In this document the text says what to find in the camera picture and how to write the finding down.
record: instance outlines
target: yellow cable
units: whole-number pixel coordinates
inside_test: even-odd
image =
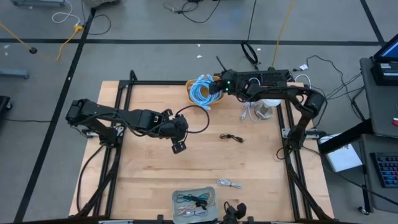
[[[276,55],[278,54],[279,41],[280,41],[280,38],[282,37],[282,33],[283,33],[284,29],[285,29],[285,25],[286,25],[287,20],[289,19],[290,13],[292,12],[294,2],[295,2],[295,0],[292,0],[292,2],[290,3],[289,11],[287,12],[287,15],[285,17],[285,21],[282,24],[282,28],[280,28],[278,40],[277,40],[276,46],[275,46],[274,59],[272,61],[271,67],[274,67],[274,64],[275,64],[275,61],[276,61]]]
[[[2,27],[5,31],[7,31],[8,33],[10,33],[10,34],[13,36],[13,38],[17,39],[23,46],[27,47],[29,50],[32,50],[32,47],[30,47],[30,46],[27,45],[25,42],[23,42],[20,38],[18,38],[17,35],[15,35],[13,32],[11,32],[11,30],[9,30],[9,29],[8,29],[3,23],[1,23],[1,22],[0,22],[0,27]],[[63,50],[63,47],[64,47],[70,40],[72,40],[72,38],[74,38],[74,37],[76,36],[76,34],[77,34],[79,31],[83,30],[83,27],[82,27],[82,26],[78,26],[78,25],[75,25],[74,28],[75,28],[75,32],[73,33],[73,35],[72,35],[65,43],[63,43],[63,44],[61,45],[60,50],[59,50],[59,53],[58,53],[58,57],[57,57],[57,59],[55,59],[55,60],[59,60],[59,59],[60,59],[61,53],[62,53],[62,50]],[[41,57],[41,58],[43,58],[43,59],[54,61],[54,59],[49,58],[49,57],[47,57],[47,56],[45,56],[45,55],[43,55],[43,54],[38,53],[38,55],[39,55],[39,57]]]
[[[11,30],[9,30],[3,23],[0,22],[0,26],[6,30],[8,33],[10,33],[15,39],[17,39],[23,46],[27,47],[29,50],[32,50],[32,47],[30,47],[29,45],[25,44],[25,42],[23,42],[20,38],[17,37],[17,35],[15,35],[13,32],[11,32]]]
[[[72,38],[74,38],[74,37],[76,36],[76,34],[77,34],[79,31],[81,31],[81,30],[83,30],[83,27],[82,27],[82,26],[75,25],[75,33],[74,33],[65,43],[63,43],[63,44],[61,45],[60,51],[59,51],[59,53],[58,53],[58,57],[57,57],[56,60],[59,60],[59,59],[60,59],[63,47],[64,47],[70,40],[72,40]]]

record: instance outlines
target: tray with cables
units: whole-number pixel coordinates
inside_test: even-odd
[[[175,224],[213,221],[218,218],[216,190],[176,190],[172,194],[172,211]]]

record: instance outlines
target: white cable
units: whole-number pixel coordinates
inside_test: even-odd
[[[310,85],[310,89],[312,89],[312,87],[311,87],[311,80],[310,80],[310,77],[308,77],[308,75],[306,75],[306,74],[297,75],[297,76],[294,78],[294,81],[295,81],[295,82],[297,82],[297,78],[298,78],[298,77],[305,77],[305,78],[307,78],[308,84]]]
[[[249,112],[250,120],[251,120],[253,123],[258,123],[258,122],[260,122],[260,121],[261,121],[261,118],[259,118],[257,121],[255,121],[255,120],[253,119],[253,116],[251,115],[251,110],[250,110],[250,108],[252,108],[252,107],[255,108],[255,107],[257,107],[258,105],[260,105],[260,103],[257,103],[257,102],[245,102],[245,103],[243,103],[242,108],[244,109],[244,112],[243,112],[243,114],[241,115],[241,119],[246,118],[246,113]]]
[[[193,209],[195,209],[197,207],[197,205],[195,205],[194,203],[193,204],[186,204],[186,205],[184,205],[184,206],[182,206],[182,207],[179,207],[178,209],[179,210],[193,210]]]
[[[251,80],[257,80],[257,82],[259,82],[259,85],[261,85],[261,82],[260,82],[260,80],[259,80],[258,78],[254,78],[254,77],[253,77],[253,78],[250,78],[250,79],[249,79],[249,82],[250,82]]]
[[[76,19],[78,20],[77,23],[76,23],[76,25],[79,25],[79,24],[80,24],[80,18],[77,17],[77,16],[75,16],[75,15],[72,15],[72,11],[73,11],[73,6],[72,6],[72,4],[71,4],[68,0],[65,0],[65,1],[66,1],[67,3],[69,3],[69,5],[70,5],[70,12],[69,12],[69,13],[66,13],[66,12],[57,12],[57,13],[55,13],[54,15],[52,15],[52,17],[51,17],[52,21],[53,21],[54,23],[59,24],[59,23],[65,22],[65,21],[68,19],[68,17],[72,16],[72,17],[74,17],[74,18],[76,18]],[[66,17],[65,17],[64,19],[62,19],[61,21],[56,21],[56,20],[54,20],[54,16],[56,16],[56,15],[66,15]]]
[[[200,216],[200,217],[205,217],[207,216],[207,210],[200,210],[200,211],[183,211],[182,213],[180,213],[179,215],[182,215],[183,217],[191,217],[191,216]]]
[[[237,184],[237,183],[232,183],[227,179],[218,179],[217,180],[217,184],[219,186],[230,186],[230,187],[235,187],[237,189],[242,189],[243,186],[241,184]]]

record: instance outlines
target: desk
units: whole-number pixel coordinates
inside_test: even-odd
[[[370,58],[362,58],[360,64],[370,118],[321,144],[322,154],[328,154],[356,141],[362,134],[379,134],[398,138],[398,129],[392,124],[392,118],[398,115],[396,108],[398,102],[394,98],[398,95],[398,87],[376,85],[371,72],[373,63]]]
[[[341,133],[339,136],[321,144],[319,148],[322,154],[328,154],[335,149],[361,139],[362,146],[360,153],[363,158],[364,169],[367,170],[364,186],[394,200],[394,198],[397,198],[397,189],[384,189],[381,187],[379,179],[375,174],[376,171],[374,170],[374,166],[370,161],[369,153],[396,152],[398,144],[392,145],[391,143],[394,141],[398,143],[395,139],[380,136],[374,138],[371,137],[370,134],[398,138],[398,128],[392,124],[392,118],[398,115],[396,108],[396,104],[398,103],[394,98],[398,95],[398,87],[376,85],[371,72],[373,62],[370,58],[362,58],[360,60],[360,64],[370,118]],[[389,202],[375,197],[365,191],[363,191],[363,194],[364,207],[367,212],[373,212],[374,206],[380,210],[398,213],[398,208],[395,205],[391,206]]]
[[[379,177],[374,168],[370,153],[375,152],[397,152],[398,139],[386,138],[382,136],[373,136],[370,134],[363,134],[360,140],[361,152],[363,153],[363,164],[366,168],[366,178],[369,183],[369,188],[391,200],[398,201],[397,189],[385,189],[380,184]],[[379,210],[398,213],[398,206],[387,202],[379,197],[370,195],[370,207],[375,207]]]
[[[103,82],[99,104],[114,106],[118,83]],[[130,110],[163,111],[170,108],[174,113],[188,105],[183,85],[133,85],[130,102]],[[255,221],[294,221],[285,164],[275,157],[276,151],[282,147],[276,110],[272,118],[258,124],[250,119],[241,121],[241,103],[234,96],[225,96],[208,112],[208,129],[200,134],[189,134],[187,149],[177,155],[170,148],[170,140],[138,138],[126,131],[111,218],[155,220],[158,214],[163,214],[164,219],[171,220],[171,194],[174,190],[212,186],[218,197],[220,219],[224,215],[223,203],[227,200],[234,207],[244,202],[248,208],[246,216],[253,216]],[[185,110],[183,114],[190,130],[199,130],[205,125],[205,115],[198,108]],[[295,121],[300,117],[295,109],[293,117]],[[242,137],[244,144],[219,138],[220,134],[226,133]],[[304,145],[317,149],[316,141],[307,140]],[[98,147],[97,138],[88,140],[82,164]],[[300,153],[308,191],[325,213],[333,217],[320,157],[305,150]],[[103,156],[104,151],[101,151],[83,174],[81,206],[98,186]],[[216,181],[220,178],[241,183],[244,187],[241,190],[219,187]],[[75,200],[76,194],[70,214],[76,213]],[[104,212],[104,205],[101,204],[100,213]],[[303,218],[302,203],[299,207]]]

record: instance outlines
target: keyboard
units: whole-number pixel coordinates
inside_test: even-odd
[[[384,188],[398,188],[398,153],[371,153],[377,175]]]
[[[286,87],[289,79],[289,70],[269,70],[255,72],[237,72],[240,82],[248,82],[257,78],[261,86]]]

